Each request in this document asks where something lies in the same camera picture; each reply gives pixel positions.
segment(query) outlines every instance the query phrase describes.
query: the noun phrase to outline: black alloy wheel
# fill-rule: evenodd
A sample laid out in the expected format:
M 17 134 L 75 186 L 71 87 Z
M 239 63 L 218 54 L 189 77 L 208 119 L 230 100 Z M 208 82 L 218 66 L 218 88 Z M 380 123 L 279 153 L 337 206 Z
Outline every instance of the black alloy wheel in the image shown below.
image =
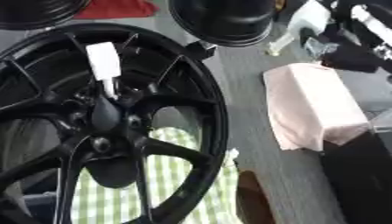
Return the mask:
M 95 81 L 85 50 L 108 41 L 121 59 L 117 100 L 106 97 Z M 209 70 L 183 46 L 139 27 L 77 24 L 28 38 L 1 53 L 0 62 L 0 122 L 45 119 L 60 139 L 39 157 L 0 173 L 0 215 L 6 216 L 1 211 L 9 209 L 7 187 L 52 168 L 59 169 L 56 224 L 71 222 L 74 188 L 84 167 L 102 186 L 136 181 L 142 215 L 127 223 L 179 223 L 214 182 L 227 147 L 226 106 Z M 148 135 L 157 111 L 183 106 L 198 114 L 199 151 Z M 154 192 L 149 192 L 144 170 L 150 155 L 192 163 L 184 183 L 157 207 L 151 206 Z M 100 167 L 113 170 L 111 177 L 102 176 Z

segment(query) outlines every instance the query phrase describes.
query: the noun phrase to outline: red cloth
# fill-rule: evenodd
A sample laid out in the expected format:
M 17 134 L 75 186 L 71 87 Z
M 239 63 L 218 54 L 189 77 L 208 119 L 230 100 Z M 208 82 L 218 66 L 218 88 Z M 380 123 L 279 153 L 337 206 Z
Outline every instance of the red cloth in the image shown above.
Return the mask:
M 146 18 L 158 7 L 144 0 L 91 0 L 75 18 Z

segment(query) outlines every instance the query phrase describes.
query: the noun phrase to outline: gingham fabric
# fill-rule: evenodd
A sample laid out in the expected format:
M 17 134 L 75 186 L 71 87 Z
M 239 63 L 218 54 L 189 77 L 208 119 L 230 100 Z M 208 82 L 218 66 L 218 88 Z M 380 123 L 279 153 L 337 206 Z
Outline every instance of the gingham fabric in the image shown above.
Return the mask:
M 161 128 L 152 131 L 150 136 L 193 150 L 199 148 L 194 137 L 182 129 Z M 226 155 L 217 179 L 183 223 L 241 223 L 236 216 L 235 191 L 238 172 L 232 155 L 233 153 Z M 156 207 L 181 185 L 192 165 L 177 157 L 150 156 L 146 162 L 146 169 L 151 204 Z M 73 224 L 119 224 L 135 219 L 140 213 L 136 184 L 123 189 L 105 188 L 98 185 L 86 169 L 80 173 L 73 196 Z

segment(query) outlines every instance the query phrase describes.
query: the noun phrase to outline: pink cloth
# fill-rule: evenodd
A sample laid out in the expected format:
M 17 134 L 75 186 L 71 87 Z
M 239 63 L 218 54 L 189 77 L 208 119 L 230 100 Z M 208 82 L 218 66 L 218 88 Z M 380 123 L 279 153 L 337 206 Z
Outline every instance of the pink cloth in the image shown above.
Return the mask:
M 298 63 L 263 75 L 269 120 L 283 150 L 323 150 L 369 129 L 368 119 L 331 68 Z

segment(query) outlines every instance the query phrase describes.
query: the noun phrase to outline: gray carpet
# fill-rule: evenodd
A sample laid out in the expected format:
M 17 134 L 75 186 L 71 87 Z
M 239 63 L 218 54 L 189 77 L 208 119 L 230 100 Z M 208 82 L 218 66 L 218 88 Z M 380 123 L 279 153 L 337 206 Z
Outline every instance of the gray carpet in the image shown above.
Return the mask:
M 141 26 L 160 32 L 183 45 L 195 40 L 173 21 L 165 0 L 154 2 L 161 9 L 155 17 L 100 22 Z M 80 22 L 83 21 L 71 21 L 68 24 Z M 283 29 L 283 25 L 276 25 L 269 39 L 278 37 Z M 40 31 L 0 31 L 0 50 L 37 32 Z M 277 224 L 343 224 L 345 222 L 321 170 L 318 155 L 307 150 L 280 150 L 267 118 L 265 93 L 260 82 L 262 72 L 308 59 L 298 45 L 291 45 L 280 57 L 267 56 L 263 52 L 266 42 L 268 40 L 245 48 L 220 47 L 213 58 L 205 61 L 226 97 L 230 118 L 229 147 L 240 152 L 238 161 L 241 169 L 252 170 L 257 174 Z M 360 76 L 356 75 L 349 73 L 344 76 L 351 77 L 344 78 L 345 82 L 352 86 L 354 92 L 358 92 L 356 97 L 365 98 L 364 102 L 373 101 L 372 95 L 363 94 L 362 86 L 351 82 L 359 79 Z M 369 80 L 379 82 L 374 80 L 374 76 L 365 77 L 365 80 L 361 79 L 364 83 Z M 385 91 L 390 95 L 390 87 L 385 87 Z

